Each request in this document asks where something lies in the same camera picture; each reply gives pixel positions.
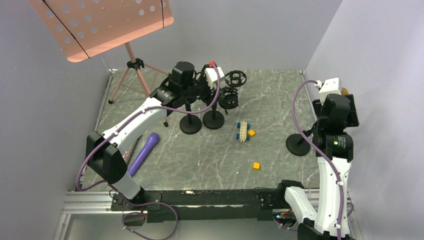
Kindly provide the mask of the purple microphone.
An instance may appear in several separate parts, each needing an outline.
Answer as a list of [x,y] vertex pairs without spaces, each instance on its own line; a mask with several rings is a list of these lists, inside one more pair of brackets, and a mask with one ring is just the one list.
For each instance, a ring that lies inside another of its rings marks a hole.
[[137,171],[140,169],[144,161],[147,159],[153,148],[159,143],[160,136],[156,132],[152,132],[146,140],[146,143],[142,147],[139,154],[136,156],[133,163],[128,168],[128,173],[131,177],[134,177]]

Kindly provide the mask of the gold microphone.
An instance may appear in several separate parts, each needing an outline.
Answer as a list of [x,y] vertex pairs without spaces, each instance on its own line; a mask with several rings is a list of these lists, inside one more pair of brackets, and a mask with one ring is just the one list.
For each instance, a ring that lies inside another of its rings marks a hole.
[[341,88],[341,95],[342,95],[342,96],[346,96],[346,95],[348,95],[348,94],[349,94],[348,89],[347,89],[347,88],[345,88],[345,87],[342,87],[342,88]]

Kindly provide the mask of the black round-base desk mic stand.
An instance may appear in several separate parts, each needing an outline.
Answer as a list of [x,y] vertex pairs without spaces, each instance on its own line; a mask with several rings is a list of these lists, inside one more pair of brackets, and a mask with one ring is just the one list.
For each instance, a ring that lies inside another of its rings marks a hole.
[[194,135],[202,128],[202,121],[195,114],[186,114],[179,122],[180,130],[187,135]]

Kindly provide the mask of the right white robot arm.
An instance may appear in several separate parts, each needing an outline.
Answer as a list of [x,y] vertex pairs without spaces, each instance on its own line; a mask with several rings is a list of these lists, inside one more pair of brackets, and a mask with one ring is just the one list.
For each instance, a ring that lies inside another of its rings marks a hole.
[[318,115],[313,138],[296,134],[316,151],[319,169],[318,209],[315,210],[298,181],[283,180],[276,193],[282,208],[290,207],[298,222],[299,240],[350,240],[348,177],[354,158],[354,141],[345,128],[359,126],[354,96],[328,94],[315,100]]

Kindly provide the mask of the rhinestone silver microphone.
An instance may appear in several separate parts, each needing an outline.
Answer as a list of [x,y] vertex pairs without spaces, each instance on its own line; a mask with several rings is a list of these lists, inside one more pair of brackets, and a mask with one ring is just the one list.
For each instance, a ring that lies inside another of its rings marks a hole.
[[135,147],[136,147],[136,145],[138,144],[138,142],[139,142],[139,140],[137,139],[137,140],[135,140],[130,146],[129,146],[129,148],[125,151],[125,153],[123,154],[123,159],[124,159],[124,161],[125,161],[125,163],[126,164],[128,164],[129,163],[129,161],[130,161],[130,159],[131,159],[131,157],[132,157],[132,155],[133,155],[133,153],[134,153],[134,150],[135,150]]

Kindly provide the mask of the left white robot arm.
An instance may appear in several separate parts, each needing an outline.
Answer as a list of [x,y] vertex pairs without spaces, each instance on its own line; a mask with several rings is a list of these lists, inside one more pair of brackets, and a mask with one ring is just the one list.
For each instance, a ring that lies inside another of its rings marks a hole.
[[189,98],[199,97],[203,87],[216,87],[214,98],[207,105],[211,108],[219,96],[220,82],[224,77],[222,68],[214,61],[201,72],[196,72],[190,62],[178,62],[139,108],[103,133],[93,131],[87,136],[83,165],[89,166],[122,194],[129,209],[139,209],[145,202],[145,191],[128,172],[123,152],[155,123],[173,112],[182,113],[181,106]]

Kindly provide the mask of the purple mic black stand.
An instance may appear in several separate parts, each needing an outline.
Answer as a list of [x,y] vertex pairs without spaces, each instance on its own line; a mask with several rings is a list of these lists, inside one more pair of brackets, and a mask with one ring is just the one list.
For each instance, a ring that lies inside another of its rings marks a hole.
[[225,86],[219,92],[219,96],[215,104],[211,107],[210,111],[207,111],[203,118],[203,125],[210,130],[217,130],[221,128],[225,123],[224,115],[217,110],[217,106],[220,106],[226,114],[228,110],[232,110],[238,107],[238,90],[235,87]]

